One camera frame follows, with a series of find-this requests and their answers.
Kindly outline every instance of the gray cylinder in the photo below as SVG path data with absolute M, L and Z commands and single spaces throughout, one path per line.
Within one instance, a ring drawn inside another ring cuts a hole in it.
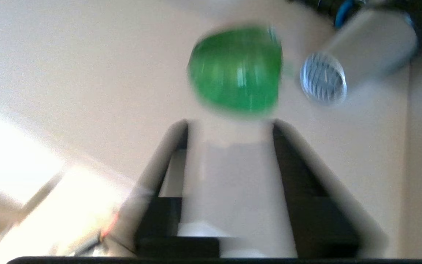
M 408 16 L 367 9 L 345 25 L 300 71 L 304 93 L 323 104 L 344 101 L 363 82 L 406 63 L 418 46 Z

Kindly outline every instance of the metal mesh grille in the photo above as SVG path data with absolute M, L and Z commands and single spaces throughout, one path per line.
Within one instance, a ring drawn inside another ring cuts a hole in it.
M 323 104 L 341 102 L 346 97 L 347 87 L 342 67 L 327 54 L 310 55 L 300 71 L 300 82 L 309 98 Z

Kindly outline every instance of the green ball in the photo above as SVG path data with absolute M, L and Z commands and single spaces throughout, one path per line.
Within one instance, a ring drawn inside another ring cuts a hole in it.
M 259 113 L 278 101 L 281 42 L 268 27 L 219 32 L 197 43 L 189 78 L 204 101 L 245 113 Z

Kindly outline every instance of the metal grille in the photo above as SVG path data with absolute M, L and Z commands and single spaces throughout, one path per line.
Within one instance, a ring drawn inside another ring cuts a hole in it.
M 300 71 L 304 93 L 323 104 L 342 102 L 347 95 L 346 81 L 340 63 L 330 55 L 310 55 Z

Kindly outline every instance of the blue cable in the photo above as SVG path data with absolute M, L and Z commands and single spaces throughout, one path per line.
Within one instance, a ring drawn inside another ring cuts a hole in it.
M 346 16 L 351 8 L 353 8 L 353 5 L 353 0 L 346 0 L 341 4 L 340 8 L 338 9 L 338 13 L 336 14 L 335 28 L 339 29 L 343 26 L 346 20 Z

